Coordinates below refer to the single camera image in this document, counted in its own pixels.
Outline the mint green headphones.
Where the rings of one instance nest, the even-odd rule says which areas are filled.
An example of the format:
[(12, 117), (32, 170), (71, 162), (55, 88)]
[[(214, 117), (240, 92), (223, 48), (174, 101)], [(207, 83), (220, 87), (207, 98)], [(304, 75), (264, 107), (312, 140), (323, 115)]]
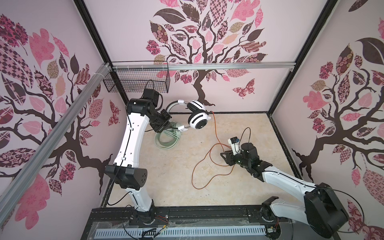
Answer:
[(171, 126), (161, 133), (156, 133), (154, 138), (155, 145), (162, 150), (174, 148), (181, 139), (182, 132), (178, 130), (181, 124), (171, 122)]

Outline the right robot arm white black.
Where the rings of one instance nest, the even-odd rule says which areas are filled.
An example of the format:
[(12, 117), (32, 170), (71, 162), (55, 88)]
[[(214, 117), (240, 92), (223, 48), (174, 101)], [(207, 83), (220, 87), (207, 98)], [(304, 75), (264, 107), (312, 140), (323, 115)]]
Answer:
[(234, 143), (231, 150), (220, 155), (227, 165), (239, 165), (252, 177), (280, 188), (299, 201), (295, 204), (277, 196), (270, 197), (262, 203), (263, 220), (274, 222), (278, 218), (286, 218), (301, 222), (326, 239), (349, 221), (346, 209), (329, 185), (309, 183), (279, 170), (261, 160), (252, 143)]

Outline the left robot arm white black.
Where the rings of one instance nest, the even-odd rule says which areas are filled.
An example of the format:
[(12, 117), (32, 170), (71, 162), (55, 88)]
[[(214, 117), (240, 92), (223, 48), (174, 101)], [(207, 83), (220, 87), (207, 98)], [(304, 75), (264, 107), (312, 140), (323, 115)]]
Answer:
[(145, 183), (146, 169), (139, 168), (139, 155), (142, 141), (151, 126), (155, 133), (161, 133), (170, 125), (171, 116), (158, 107), (161, 94), (154, 89), (144, 89), (139, 99), (130, 99), (126, 105), (127, 125), (119, 152), (105, 173), (113, 183), (126, 190), (138, 212), (154, 217), (154, 201), (150, 198)]

